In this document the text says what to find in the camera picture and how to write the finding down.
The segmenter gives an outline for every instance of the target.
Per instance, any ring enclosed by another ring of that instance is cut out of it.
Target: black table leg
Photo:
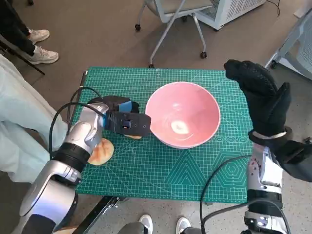
[[[89,229],[95,224],[101,215],[109,208],[114,207],[118,201],[119,197],[104,196],[72,234],[87,234]]]
[[[5,44],[4,42],[0,41],[0,47],[2,47],[6,52],[18,57],[19,59],[23,60],[25,63],[27,63],[29,66],[31,66],[32,68],[36,69],[38,72],[40,72],[41,74],[45,75],[45,73],[40,70],[39,68],[37,68],[36,66],[32,65],[27,59],[25,59],[23,56],[21,56],[19,53],[17,53],[15,50],[13,50],[12,48],[10,48],[7,44]]]

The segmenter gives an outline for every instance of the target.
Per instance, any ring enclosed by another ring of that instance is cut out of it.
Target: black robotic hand
[[[106,112],[105,130],[123,135],[144,137],[150,133],[151,118],[139,113],[139,104],[128,97],[104,96],[91,99],[88,103],[105,103],[109,110]]]
[[[269,71],[250,61],[231,59],[224,68],[226,77],[237,81],[246,96],[253,130],[266,137],[284,132],[291,102],[290,84],[277,89]]]

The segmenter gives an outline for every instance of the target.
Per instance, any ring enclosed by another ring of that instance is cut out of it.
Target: gray floor
[[[148,57],[164,30],[164,25],[146,10],[142,31],[134,31],[141,0],[41,0],[36,1],[33,7],[26,7],[25,2],[15,1],[20,16],[31,28],[50,30],[50,38],[40,45],[58,51],[60,60],[51,65],[39,65],[46,73],[44,77],[22,62],[12,61],[24,78],[56,109],[69,100],[79,86],[82,72],[89,66],[146,67]],[[155,66],[222,70],[227,59],[249,59],[264,64],[296,22],[293,12],[301,0],[281,2],[279,18],[276,17],[276,8],[266,3],[219,32],[201,24],[209,54],[205,60],[199,58],[200,41],[194,23],[178,20],[156,54]],[[312,119],[312,81],[283,66],[278,66],[272,73],[278,84],[285,81],[292,84],[293,102],[287,124],[293,128],[295,138],[312,135],[312,126],[309,125]],[[0,185],[8,187],[0,193],[1,233],[8,234],[16,225],[21,198],[28,185],[12,183],[3,174],[0,174]],[[285,174],[283,199],[292,232],[310,233],[312,185]],[[72,225],[79,224],[97,200],[99,197],[96,196],[80,196]],[[228,204],[215,203],[205,207],[205,212],[225,206]],[[210,233],[240,233],[245,229],[244,211],[241,209],[216,217],[207,224],[207,230]],[[124,224],[137,220],[143,213],[152,216],[155,233],[173,234],[181,215],[199,227],[197,202],[132,198],[103,215],[89,233],[117,233]]]

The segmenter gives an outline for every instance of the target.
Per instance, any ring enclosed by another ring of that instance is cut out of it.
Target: black cable
[[[277,4],[275,2],[272,2],[272,1],[269,1],[269,0],[267,0],[267,1],[272,3],[272,4],[274,4],[277,7],[277,17],[279,17],[280,14],[281,14],[281,9],[279,8],[279,4],[280,4],[281,0],[278,0]]]
[[[65,108],[69,107],[69,106],[83,106],[83,107],[87,107],[91,110],[93,110],[94,112],[96,112],[98,115],[102,116],[103,118],[105,117],[105,115],[100,112],[99,110],[97,110],[96,108],[89,106],[88,104],[85,103],[81,103],[81,102],[68,102],[65,105],[61,106],[58,111],[55,113],[53,120],[51,122],[51,126],[50,126],[50,131],[49,131],[49,154],[50,154],[50,159],[51,158],[51,153],[52,153],[52,132],[53,132],[53,127],[54,124],[59,116],[59,114],[62,112],[62,110],[64,110]]]
[[[213,179],[213,177],[215,176],[215,174],[220,171],[220,169],[228,164],[229,162],[232,162],[234,160],[238,160],[238,159],[241,159],[241,158],[246,158],[246,157],[250,157],[250,155],[244,155],[244,156],[238,156],[238,157],[234,157],[234,158],[230,158],[226,161],[224,161],[223,163],[220,164],[220,166],[218,166],[218,168],[211,174],[211,176],[209,177],[202,193],[201,193],[201,197],[200,197],[200,204],[199,204],[199,217],[200,217],[200,225],[201,225],[201,232],[202,234],[206,234],[206,231],[205,231],[205,223],[203,221],[203,201],[204,201],[204,197],[205,197],[205,193],[207,191],[207,188],[211,182],[211,180]]]
[[[229,162],[231,161],[234,161],[234,160],[237,160],[237,159],[242,159],[242,158],[247,158],[247,157],[250,157],[250,155],[245,155],[245,156],[238,156],[238,157],[234,157],[234,158],[231,158],[231,159],[228,159],[226,161],[224,161],[223,163],[220,164],[220,166],[218,166],[218,168],[211,174],[211,176],[209,177],[203,191],[202,191],[202,194],[201,194],[201,198],[200,198],[200,204],[199,204],[199,217],[200,217],[200,225],[201,225],[201,232],[202,234],[206,234],[206,231],[205,231],[205,223],[208,219],[212,218],[213,216],[215,215],[218,215],[218,214],[221,214],[221,213],[224,213],[224,212],[227,212],[227,211],[231,211],[231,210],[235,210],[235,209],[238,209],[238,208],[241,208],[241,207],[244,207],[244,206],[248,206],[248,205],[251,205],[255,202],[266,202],[266,203],[270,203],[272,205],[274,205],[280,212],[281,212],[281,215],[283,217],[283,220],[285,222],[285,226],[286,226],[286,229],[287,229],[287,233],[288,234],[291,234],[291,230],[290,230],[290,227],[289,227],[289,224],[287,222],[287,219],[285,217],[285,214],[283,213],[283,211],[279,208],[278,205],[276,205],[274,202],[270,201],[270,200],[267,200],[265,198],[256,198],[252,201],[249,201],[249,202],[245,202],[245,203],[242,203],[242,204],[238,204],[238,205],[234,205],[234,206],[231,206],[231,207],[227,207],[227,208],[224,208],[224,209],[221,209],[221,210],[218,210],[218,211],[215,211],[215,212],[212,212],[210,213],[209,215],[205,216],[203,218],[203,213],[202,213],[202,205],[203,205],[203,200],[204,200],[204,197],[205,197],[205,193],[206,193],[206,190],[211,182],[211,180],[213,179],[213,177],[215,176],[215,174],[226,164],[228,164]]]
[[[274,206],[281,212],[281,215],[282,215],[283,220],[284,220],[284,222],[285,222],[287,234],[291,234],[291,230],[290,230],[289,224],[288,224],[288,222],[287,222],[286,216],[285,216],[284,212],[282,211],[282,209],[279,208],[279,206],[278,206],[275,202],[270,201],[270,200],[267,200],[266,198],[256,198],[256,199],[253,199],[253,200],[251,200],[251,201],[249,201],[249,202],[241,203],[241,204],[238,204],[238,205],[235,205],[235,206],[230,206],[230,207],[223,208],[223,209],[221,209],[221,210],[212,212],[212,213],[210,213],[209,215],[207,215],[207,216],[204,217],[204,224],[205,224],[205,222],[206,222],[208,219],[212,218],[212,217],[215,216],[215,215],[222,214],[222,213],[225,213],[225,212],[227,212],[227,211],[236,210],[236,209],[238,209],[238,208],[242,208],[242,207],[244,207],[244,206],[248,206],[248,205],[254,204],[254,203],[256,203],[256,202],[264,202],[264,203],[270,203],[271,205],[274,205]]]
[[[74,92],[74,94],[73,94],[72,97],[70,98],[69,103],[70,103],[70,102],[73,102],[73,100],[74,100],[76,94],[77,94],[79,91],[82,91],[82,90],[84,90],[84,89],[91,90],[91,91],[95,92],[95,93],[98,95],[99,98],[101,97],[101,94],[99,94],[99,92],[96,91],[95,89],[93,89],[93,88],[91,88],[91,87],[88,87],[88,86],[81,86],[81,87],[79,87],[79,88]],[[69,129],[70,129],[70,124],[71,124],[71,123],[70,123],[70,106],[69,106],[68,109],[67,109],[67,134],[68,134]]]

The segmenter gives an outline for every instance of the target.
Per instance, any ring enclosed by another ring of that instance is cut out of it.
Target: black pants
[[[7,0],[0,0],[0,34],[30,56],[35,46],[28,39],[29,31]]]
[[[118,234],[148,234],[148,229],[140,222],[128,223]],[[181,234],[201,234],[198,228],[186,228]]]

